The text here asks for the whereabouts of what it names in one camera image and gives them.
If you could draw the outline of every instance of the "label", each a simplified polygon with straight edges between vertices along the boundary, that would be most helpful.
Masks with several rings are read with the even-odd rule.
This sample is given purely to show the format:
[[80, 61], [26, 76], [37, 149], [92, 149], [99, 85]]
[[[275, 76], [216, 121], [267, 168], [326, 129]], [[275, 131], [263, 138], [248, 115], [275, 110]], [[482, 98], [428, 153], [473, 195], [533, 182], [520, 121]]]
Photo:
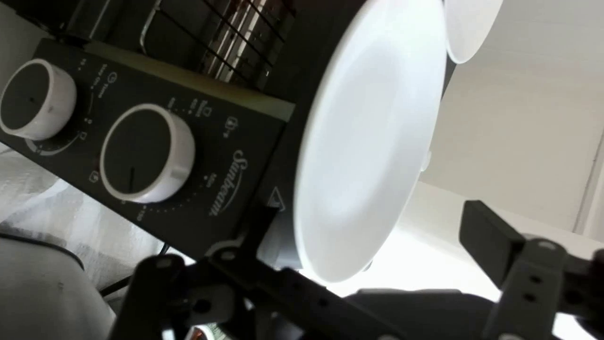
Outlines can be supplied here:
[[171, 97], [171, 98], [167, 100], [167, 106], [165, 106], [165, 108], [167, 108], [169, 112], [173, 112], [173, 106], [175, 106], [175, 97]]
[[99, 80], [101, 80], [101, 76], [105, 74], [105, 70], [107, 70], [107, 64], [101, 64], [99, 70], [97, 70], [97, 74], [95, 74], [94, 83], [90, 85], [90, 91], [94, 91], [94, 89], [99, 85]]
[[90, 183], [97, 183], [97, 182], [99, 182], [97, 170], [92, 170], [92, 172], [88, 174], [88, 182], [90, 182]]
[[75, 72], [80, 72], [88, 64], [88, 59], [80, 59]]
[[224, 182], [220, 183], [220, 189], [211, 204], [211, 210], [209, 210], [211, 217], [220, 216], [233, 202], [233, 199], [239, 193], [241, 183], [243, 183], [243, 172], [246, 170], [246, 166], [248, 166], [248, 161], [245, 159], [243, 151], [241, 149], [233, 151], [229, 168], [228, 168]]
[[228, 140], [229, 134], [231, 134], [235, 129], [239, 129], [239, 119], [229, 115], [229, 117], [224, 121], [222, 138]]
[[216, 178], [218, 178], [218, 176], [213, 174], [213, 172], [207, 174], [207, 176], [203, 176], [203, 187], [205, 187], [205, 189], [211, 189]]
[[24, 144], [31, 153], [37, 153], [39, 157], [54, 157], [54, 155], [69, 149], [77, 140], [86, 140], [86, 138], [88, 138], [88, 134], [78, 131], [67, 144], [63, 144], [58, 149], [45, 149], [43, 146], [37, 146], [37, 144], [33, 144], [29, 140], [26, 140]]
[[265, 204], [271, 206], [271, 208], [277, 208], [279, 212], [284, 210], [284, 200], [282, 200], [282, 195], [280, 195], [279, 187], [271, 189]]
[[139, 210], [139, 212], [135, 214], [135, 221], [141, 223], [141, 221], [145, 219], [145, 216], [146, 216], [146, 212], [145, 212], [145, 210]]
[[211, 117], [213, 108], [207, 100], [201, 100], [199, 108], [196, 108], [194, 117]]
[[194, 100], [190, 102], [188, 110], [186, 110], [186, 115], [192, 115], [197, 104], [199, 104], [199, 100], [194, 98]]
[[101, 89], [97, 91], [97, 98], [105, 97], [107, 89], [109, 89], [116, 80], [118, 80], [118, 74], [116, 74], [116, 72], [109, 72], [109, 74], [105, 76], [105, 83], [103, 83]]

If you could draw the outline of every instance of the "stack of plates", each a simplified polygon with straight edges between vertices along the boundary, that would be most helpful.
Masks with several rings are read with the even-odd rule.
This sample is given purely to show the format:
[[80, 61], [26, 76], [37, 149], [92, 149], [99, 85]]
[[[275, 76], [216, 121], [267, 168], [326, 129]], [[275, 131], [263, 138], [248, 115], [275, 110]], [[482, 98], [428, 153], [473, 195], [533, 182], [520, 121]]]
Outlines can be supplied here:
[[464, 63], [488, 32], [484, 21], [464, 21], [467, 6], [473, 0], [367, 0], [339, 42], [294, 187], [297, 255], [318, 282], [362, 272], [394, 229], [428, 157], [447, 51]]

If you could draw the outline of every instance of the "metal grill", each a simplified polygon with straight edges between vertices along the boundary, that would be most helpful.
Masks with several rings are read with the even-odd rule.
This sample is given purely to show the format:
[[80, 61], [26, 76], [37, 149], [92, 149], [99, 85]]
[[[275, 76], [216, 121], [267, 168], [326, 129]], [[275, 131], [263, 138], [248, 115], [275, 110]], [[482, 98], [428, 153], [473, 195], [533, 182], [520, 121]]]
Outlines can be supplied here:
[[290, 0], [156, 0], [139, 32], [145, 55], [152, 57], [148, 32], [158, 30], [160, 21], [194, 42], [196, 72], [262, 89], [286, 44], [294, 10]]

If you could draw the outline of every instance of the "white surface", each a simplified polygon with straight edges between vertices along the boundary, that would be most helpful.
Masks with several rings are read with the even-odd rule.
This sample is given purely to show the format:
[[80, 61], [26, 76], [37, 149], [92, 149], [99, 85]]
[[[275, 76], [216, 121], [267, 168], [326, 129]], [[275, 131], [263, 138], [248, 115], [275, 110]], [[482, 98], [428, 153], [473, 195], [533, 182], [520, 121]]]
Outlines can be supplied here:
[[[165, 161], [162, 172], [158, 174], [158, 178], [148, 187], [145, 187], [139, 193], [120, 193], [107, 182], [105, 148], [112, 136], [112, 131], [126, 117], [135, 115], [137, 112], [154, 112], [156, 115], [160, 115], [165, 121], [167, 131], [169, 131], [167, 161]], [[184, 182], [192, 170], [192, 163], [194, 163], [194, 138], [192, 138], [188, 125], [180, 117], [169, 114], [167, 110], [163, 110], [160, 106], [139, 104], [139, 106], [133, 106], [128, 112], [124, 112], [109, 129], [109, 132], [101, 144], [101, 151], [99, 151], [99, 178], [111, 197], [114, 197], [118, 200], [126, 200], [126, 202], [150, 204], [150, 202], [162, 202], [162, 200], [169, 199], [175, 191], [179, 191], [184, 185]]]
[[[360, 276], [328, 285], [337, 295], [356, 289], [458, 289], [462, 293], [498, 301], [499, 293], [458, 244], [462, 204], [467, 200], [456, 193], [418, 182], [394, 233], [375, 255], [371, 267]], [[590, 259], [604, 248], [577, 234], [550, 229], [528, 217], [496, 212], [522, 234], [545, 236], [569, 253]], [[590, 338], [575, 321], [558, 316], [554, 335], [564, 340]]]
[[18, 19], [12, 10], [0, 4], [0, 89], [22, 63], [31, 59], [43, 36], [37, 27]]
[[37, 193], [5, 223], [9, 229], [1, 227], [1, 233], [16, 233], [75, 253], [97, 289], [129, 276], [133, 267], [154, 255], [162, 244], [63, 182], [56, 182], [50, 189]]
[[362, 270], [392, 231], [428, 153], [445, 70], [437, 0], [371, 0], [354, 17], [307, 121], [294, 193], [301, 267]]
[[24, 206], [43, 200], [43, 193], [56, 183], [50, 172], [41, 170], [28, 159], [3, 151], [0, 153], [0, 223]]
[[588, 176], [575, 233], [604, 242], [604, 136]]
[[486, 40], [503, 0], [445, 0], [448, 57], [467, 63]]
[[452, 76], [422, 180], [571, 231], [604, 131], [601, 36], [599, 0], [505, 0]]
[[[75, 81], [71, 80], [69, 74], [65, 74], [63, 70], [52, 66], [43, 59], [33, 59], [24, 63], [12, 74], [12, 78], [16, 78], [24, 68], [29, 68], [29, 66], [43, 66], [46, 72], [48, 85], [46, 85], [45, 100], [39, 112], [35, 114], [35, 117], [20, 129], [7, 129], [1, 121], [3, 112], [0, 112], [0, 127], [5, 134], [18, 136], [24, 140], [33, 140], [33, 142], [48, 140], [50, 136], [58, 134], [63, 129], [63, 125], [69, 121], [73, 114], [75, 98], [77, 98]], [[0, 97], [0, 104], [3, 102], [3, 95], [11, 87], [12, 78], [7, 81], [3, 89]]]

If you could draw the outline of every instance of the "black plastic part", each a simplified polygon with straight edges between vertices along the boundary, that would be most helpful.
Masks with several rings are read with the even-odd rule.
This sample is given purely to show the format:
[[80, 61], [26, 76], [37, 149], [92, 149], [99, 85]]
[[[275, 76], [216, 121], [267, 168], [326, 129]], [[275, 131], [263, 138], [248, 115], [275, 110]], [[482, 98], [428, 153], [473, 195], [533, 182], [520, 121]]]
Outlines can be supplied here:
[[241, 246], [237, 250], [241, 259], [254, 259], [267, 227], [277, 217], [279, 208], [250, 206], [246, 219], [241, 221]]
[[216, 270], [207, 261], [180, 272], [173, 306], [190, 314], [192, 325], [226, 323], [239, 308], [241, 297], [216, 278]]
[[501, 285], [501, 299], [484, 327], [486, 340], [503, 335], [548, 340], [564, 280], [564, 248], [528, 240]]
[[184, 268], [179, 257], [150, 257], [137, 265], [111, 340], [158, 340], [165, 327], [175, 282]]
[[16, 15], [54, 36], [60, 36], [67, 29], [80, 2], [82, 0], [3, 0]]
[[124, 8], [124, 2], [137, 0], [80, 0], [75, 15], [71, 17], [65, 36], [78, 40], [95, 40], [103, 42], [112, 30], [112, 25]]
[[124, 0], [122, 8], [114, 15], [111, 30], [105, 42], [131, 51], [141, 51], [139, 34], [154, 12], [156, 0]]
[[235, 285], [241, 295], [269, 301], [271, 306], [299, 325], [311, 338], [407, 338], [399, 327], [382, 323], [352, 302], [345, 302], [294, 270], [273, 272], [262, 263], [228, 261], [233, 250], [218, 251], [211, 265]]
[[524, 244], [516, 231], [479, 200], [464, 204], [458, 240], [498, 287]]
[[403, 327], [413, 338], [430, 340], [479, 340], [492, 308], [490, 301], [458, 291], [360, 291], [347, 301]]
[[604, 278], [598, 250], [592, 261], [567, 259], [560, 312], [577, 316], [579, 323], [594, 338], [604, 338]]

